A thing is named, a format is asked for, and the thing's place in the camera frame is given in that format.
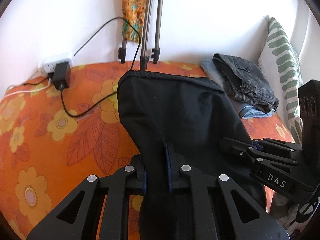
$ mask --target black cable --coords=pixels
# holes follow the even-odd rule
[[[91,111],[93,108],[95,108],[98,104],[100,104],[103,100],[105,100],[106,98],[108,98],[108,97],[110,97],[110,96],[112,96],[112,95],[115,95],[115,94],[117,93],[117,91],[115,91],[115,92],[113,92],[112,94],[107,95],[107,96],[105,96],[104,98],[100,99],[98,102],[96,102],[96,103],[95,103],[93,106],[91,106],[89,109],[85,110],[83,113],[73,115],[73,114],[70,114],[70,113],[68,112],[68,110],[67,110],[67,108],[66,108],[66,105],[64,104],[63,96],[62,96],[62,91],[63,91],[63,90],[60,90],[60,92],[61,92],[61,93],[60,93],[60,94],[61,94],[61,102],[62,102],[62,105],[63,105],[63,109],[64,109],[64,111],[66,112],[66,114],[67,114],[68,116],[73,117],[73,118],[81,117],[81,116],[85,115],[86,113],[88,113],[89,111]]]
[[[290,225],[288,226],[288,228],[289,228],[290,226],[292,226],[292,224],[293,224],[295,221],[296,221],[296,219],[292,220],[292,222],[290,223]]]
[[[134,54],[134,57],[133,57],[133,61],[132,61],[132,64],[131,64],[131,67],[130,67],[130,71],[133,69],[133,65],[134,65],[134,62],[136,61],[136,57],[137,57],[137,54],[138,54],[138,51],[139,51],[139,48],[140,48],[140,44],[141,44],[141,36],[139,34],[139,32],[124,18],[122,17],[115,17],[109,21],[107,21],[104,25],[102,25],[91,37],[90,39],[88,39],[84,45],[82,45],[80,47],[80,49],[78,49],[76,51],[76,53],[73,55],[75,56],[104,26],[106,26],[108,23],[112,22],[113,20],[116,20],[116,19],[122,19],[124,22],[126,22],[137,34],[138,34],[138,37],[139,37],[139,44],[138,44],[138,47],[137,47],[137,50],[136,50],[136,53]],[[63,95],[62,95],[62,91],[63,91],[63,88],[60,89],[60,94],[61,94],[61,102],[62,102],[62,105],[63,105],[63,109],[64,111],[66,112],[66,114],[70,117],[73,117],[73,118],[77,118],[77,117],[81,117],[85,114],[87,114],[89,111],[91,111],[92,109],[94,109],[98,104],[100,104],[103,100],[105,100],[106,98],[110,97],[110,96],[113,96],[116,94],[116,92],[113,92],[107,96],[105,96],[104,98],[100,99],[98,102],[96,102],[93,106],[91,106],[89,109],[87,109],[86,111],[84,111],[83,113],[81,114],[70,114],[66,108],[66,105],[64,104],[64,101],[63,101]]]
[[[36,85],[39,85],[41,84],[43,81],[45,81],[47,78],[44,78],[43,80],[39,81],[38,83],[28,83],[28,82],[25,82],[23,83],[22,85],[23,86],[26,86],[26,85],[32,85],[32,86],[36,86]]]

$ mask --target white wall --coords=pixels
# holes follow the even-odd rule
[[[30,76],[45,57],[76,50],[104,22],[121,16],[121,6],[122,0],[13,0],[0,19],[0,96],[8,85]],[[160,60],[199,63],[220,52],[256,62],[267,35],[264,17],[275,17],[290,38],[297,10],[298,0],[164,0]],[[117,60],[121,27],[120,21],[106,26],[75,63]],[[128,44],[127,60],[135,48]]]
[[[310,10],[306,38],[299,60],[304,84],[311,79],[320,80],[320,26]]]

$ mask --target screw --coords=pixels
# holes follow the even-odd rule
[[[87,181],[89,182],[94,182],[97,180],[97,176],[96,175],[90,175],[87,177]]]
[[[229,180],[229,176],[226,174],[220,174],[219,179],[222,181],[228,181]]]
[[[128,166],[126,166],[126,167],[124,168],[124,170],[127,171],[127,172],[131,172],[131,171],[134,170],[134,167],[131,166],[131,165],[128,165]]]
[[[181,169],[182,169],[183,171],[191,171],[191,167],[190,167],[189,165],[182,165],[182,166],[181,166]]]

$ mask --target tripod foot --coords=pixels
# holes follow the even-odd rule
[[[159,57],[160,57],[160,48],[159,49],[152,49],[153,54],[151,58],[153,58],[153,64],[157,64]]]
[[[125,62],[125,54],[127,53],[127,49],[119,48],[118,50],[118,59],[121,61],[121,64]]]
[[[140,56],[140,70],[146,70],[149,62],[149,56]]]

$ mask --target white cable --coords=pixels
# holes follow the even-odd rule
[[[48,87],[51,86],[51,78],[49,78],[49,81],[48,81],[48,85],[43,87],[43,88],[39,88],[39,89],[34,89],[34,90],[22,90],[22,91],[16,91],[16,92],[13,92],[13,93],[10,93],[8,95],[5,95],[2,99],[6,98],[6,97],[9,97],[9,96],[12,96],[12,95],[15,95],[15,94],[20,94],[20,93],[32,93],[32,92],[38,92],[38,91],[41,91],[41,90],[44,90],[44,89],[47,89]]]
[[[33,74],[27,79],[27,81],[30,80],[30,79],[31,79],[35,74],[37,74],[37,73],[38,73],[38,69],[33,72]],[[23,83],[21,83],[21,84],[19,84],[19,85],[10,85],[10,86],[7,87],[7,89],[5,90],[5,92],[7,93],[7,92],[8,92],[10,89],[12,89],[12,88],[22,86],[24,83],[25,83],[25,82],[23,82]]]

